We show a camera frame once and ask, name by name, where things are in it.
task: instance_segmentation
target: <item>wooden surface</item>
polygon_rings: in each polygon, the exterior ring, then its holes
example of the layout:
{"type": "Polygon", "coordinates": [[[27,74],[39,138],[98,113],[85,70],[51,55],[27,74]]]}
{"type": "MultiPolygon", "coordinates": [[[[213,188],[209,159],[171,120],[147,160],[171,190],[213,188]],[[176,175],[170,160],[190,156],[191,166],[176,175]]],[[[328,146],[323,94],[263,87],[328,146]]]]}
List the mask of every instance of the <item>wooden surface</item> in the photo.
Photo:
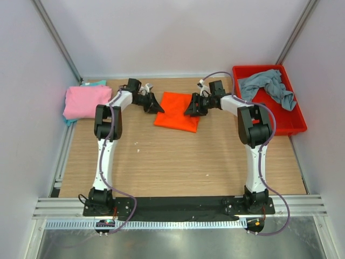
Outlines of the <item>wooden surface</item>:
{"type": "MultiPolygon", "coordinates": [[[[164,91],[197,92],[197,78],[141,79],[152,83],[161,101],[164,91]]],[[[230,80],[222,78],[224,88],[230,80]]],[[[116,93],[126,80],[109,80],[116,93]]],[[[237,133],[237,118],[212,109],[201,117],[197,133],[153,125],[155,114],[129,105],[122,114],[123,134],[115,150],[113,186],[134,196],[242,195],[246,152],[237,133]]],[[[94,120],[77,122],[60,197],[88,195],[98,156],[94,120]]],[[[267,183],[282,194],[305,194],[288,137],[274,137],[267,149],[267,183]]]]}

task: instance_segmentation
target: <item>white cable tray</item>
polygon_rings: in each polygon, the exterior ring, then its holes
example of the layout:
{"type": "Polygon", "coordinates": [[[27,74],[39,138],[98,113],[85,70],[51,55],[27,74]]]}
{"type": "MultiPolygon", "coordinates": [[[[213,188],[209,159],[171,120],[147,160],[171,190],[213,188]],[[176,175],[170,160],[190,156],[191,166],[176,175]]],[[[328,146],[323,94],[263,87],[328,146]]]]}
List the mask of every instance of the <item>white cable tray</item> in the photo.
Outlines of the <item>white cable tray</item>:
{"type": "MultiPolygon", "coordinates": [[[[100,220],[47,220],[45,229],[105,229],[105,227],[96,227],[100,220]]],[[[123,222],[115,221],[115,227],[109,227],[109,230],[119,227],[123,222]]],[[[130,221],[123,230],[152,230],[152,229],[217,229],[217,228],[246,228],[246,219],[238,221],[218,221],[218,222],[142,222],[130,221]]]]}

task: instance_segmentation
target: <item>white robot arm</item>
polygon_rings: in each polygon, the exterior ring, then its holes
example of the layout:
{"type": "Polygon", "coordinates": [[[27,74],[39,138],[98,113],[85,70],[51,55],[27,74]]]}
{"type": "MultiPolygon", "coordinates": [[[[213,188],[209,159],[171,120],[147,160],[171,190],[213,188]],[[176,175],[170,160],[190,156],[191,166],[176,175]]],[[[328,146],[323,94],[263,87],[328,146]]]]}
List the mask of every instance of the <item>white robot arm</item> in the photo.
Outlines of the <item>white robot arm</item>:
{"type": "Polygon", "coordinates": [[[261,210],[268,201],[268,190],[265,181],[265,157],[267,146],[260,147],[272,134],[271,122],[267,111],[257,105],[241,103],[231,94],[226,94],[222,81],[211,82],[210,87],[198,84],[200,94],[193,93],[192,100],[185,115],[193,117],[207,115],[208,109],[218,108],[228,111],[238,117],[238,134],[247,153],[247,180],[245,184],[244,201],[249,212],[261,210]]]}
{"type": "Polygon", "coordinates": [[[122,134],[122,111],[129,104],[137,104],[143,106],[146,113],[164,112],[154,94],[150,92],[151,88],[151,84],[141,86],[140,81],[130,78],[128,84],[124,85],[110,102],[96,107],[94,134],[98,139],[98,160],[96,176],[85,201],[89,216],[108,214],[114,208],[109,186],[112,185],[114,152],[122,134]],[[111,118],[112,122],[105,121],[108,118],[111,118]]]}

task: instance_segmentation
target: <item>folded pink towel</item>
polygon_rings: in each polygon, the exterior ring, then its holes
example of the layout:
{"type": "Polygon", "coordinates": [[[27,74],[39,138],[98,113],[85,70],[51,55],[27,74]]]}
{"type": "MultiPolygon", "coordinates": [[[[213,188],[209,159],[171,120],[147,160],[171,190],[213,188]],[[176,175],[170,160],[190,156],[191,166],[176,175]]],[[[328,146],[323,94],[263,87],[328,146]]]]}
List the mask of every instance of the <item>folded pink towel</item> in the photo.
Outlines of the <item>folded pink towel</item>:
{"type": "Polygon", "coordinates": [[[106,104],[111,97],[109,86],[71,86],[66,92],[64,116],[67,120],[95,118],[96,106],[106,104]]]}

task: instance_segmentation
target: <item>red tray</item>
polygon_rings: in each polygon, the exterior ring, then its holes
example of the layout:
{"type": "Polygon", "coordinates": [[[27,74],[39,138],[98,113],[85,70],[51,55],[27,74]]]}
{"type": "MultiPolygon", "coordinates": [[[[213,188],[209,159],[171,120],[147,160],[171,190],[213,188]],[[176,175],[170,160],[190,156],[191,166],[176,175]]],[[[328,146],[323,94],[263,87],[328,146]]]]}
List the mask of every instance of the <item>red tray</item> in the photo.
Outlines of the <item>red tray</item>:
{"type": "MultiPolygon", "coordinates": [[[[235,81],[235,93],[241,98],[241,93],[238,86],[238,79],[247,78],[253,74],[264,72],[269,69],[278,69],[281,73],[281,81],[286,86],[286,90],[292,91],[289,78],[287,77],[286,71],[282,65],[263,65],[263,66],[234,66],[232,68],[233,77],[235,81]]],[[[281,107],[280,104],[276,103],[263,88],[260,88],[257,95],[254,97],[253,102],[264,103],[274,114],[277,122],[276,135],[295,135],[299,132],[307,130],[307,125],[304,121],[301,109],[296,104],[292,111],[287,111],[281,107]]]]}

